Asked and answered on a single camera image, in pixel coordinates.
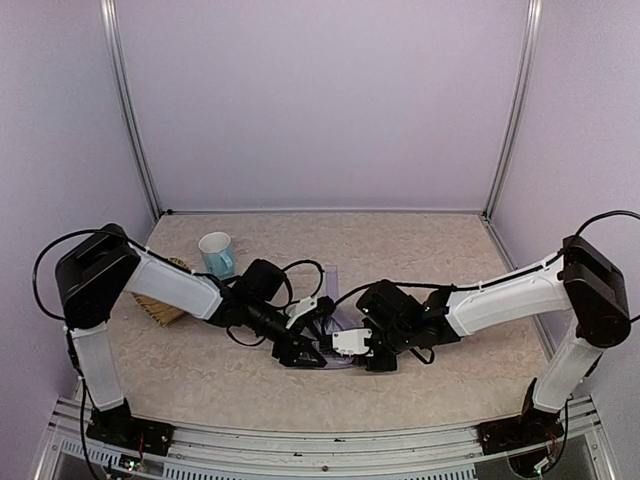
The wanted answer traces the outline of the lilac folding umbrella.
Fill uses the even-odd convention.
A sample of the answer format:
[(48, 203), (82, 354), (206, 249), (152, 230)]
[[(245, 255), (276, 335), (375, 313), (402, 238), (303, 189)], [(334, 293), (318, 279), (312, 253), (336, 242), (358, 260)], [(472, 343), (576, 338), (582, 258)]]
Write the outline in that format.
[[(332, 319), (328, 323), (328, 333), (334, 333), (338, 331), (348, 330), (348, 329), (356, 329), (356, 328), (365, 328), (362, 325), (361, 321), (358, 321), (355, 317), (347, 314), (342, 306), (339, 305)], [(327, 360), (327, 366), (325, 369), (327, 370), (343, 370), (349, 368), (357, 368), (360, 366), (360, 360), (362, 356), (355, 357), (344, 357), (333, 354), (332, 352), (323, 352), (320, 349), (319, 341), (316, 340), (308, 330), (304, 330), (303, 334), (312, 339), (312, 345), (314, 348), (323, 355), (323, 357)]]

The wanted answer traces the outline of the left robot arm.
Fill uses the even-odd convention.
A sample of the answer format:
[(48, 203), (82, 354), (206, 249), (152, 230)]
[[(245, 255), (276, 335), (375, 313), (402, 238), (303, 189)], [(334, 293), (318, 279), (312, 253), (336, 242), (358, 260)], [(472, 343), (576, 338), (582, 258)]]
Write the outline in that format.
[(123, 293), (181, 310), (220, 328), (245, 326), (273, 344), (272, 355), (290, 368), (323, 368), (318, 338), (303, 331), (305, 318), (325, 305), (310, 297), (301, 313), (272, 305), (285, 271), (257, 259), (229, 280), (181, 267), (132, 241), (117, 224), (84, 232), (84, 241), (62, 256), (54, 276), (64, 322), (86, 391), (100, 413), (127, 409), (112, 358), (107, 324)]

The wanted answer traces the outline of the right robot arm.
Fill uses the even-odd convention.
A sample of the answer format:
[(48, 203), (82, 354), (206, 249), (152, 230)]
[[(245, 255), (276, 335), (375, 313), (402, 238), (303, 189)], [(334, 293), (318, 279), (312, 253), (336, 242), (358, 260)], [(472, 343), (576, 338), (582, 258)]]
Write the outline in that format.
[(431, 350), (524, 317), (569, 312), (571, 329), (529, 389), (531, 408), (545, 414), (557, 414), (604, 351), (623, 343), (632, 327), (622, 272), (579, 235), (538, 263), (488, 282), (436, 289), (425, 302), (381, 280), (356, 307), (390, 355)]

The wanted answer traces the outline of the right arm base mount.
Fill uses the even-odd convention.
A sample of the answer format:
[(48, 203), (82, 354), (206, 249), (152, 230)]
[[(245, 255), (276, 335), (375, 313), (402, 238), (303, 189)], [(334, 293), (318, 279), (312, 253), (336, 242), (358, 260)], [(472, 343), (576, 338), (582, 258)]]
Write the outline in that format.
[(558, 413), (551, 414), (538, 410), (483, 422), (476, 429), (484, 455), (520, 449), (564, 435), (564, 427)]

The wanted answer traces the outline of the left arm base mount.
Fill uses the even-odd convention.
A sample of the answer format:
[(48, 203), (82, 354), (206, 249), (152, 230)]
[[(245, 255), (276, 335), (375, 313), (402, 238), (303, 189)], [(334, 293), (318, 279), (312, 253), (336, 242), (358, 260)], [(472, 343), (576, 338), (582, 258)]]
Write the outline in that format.
[(174, 430), (173, 425), (164, 422), (93, 412), (86, 435), (138, 453), (166, 456)]

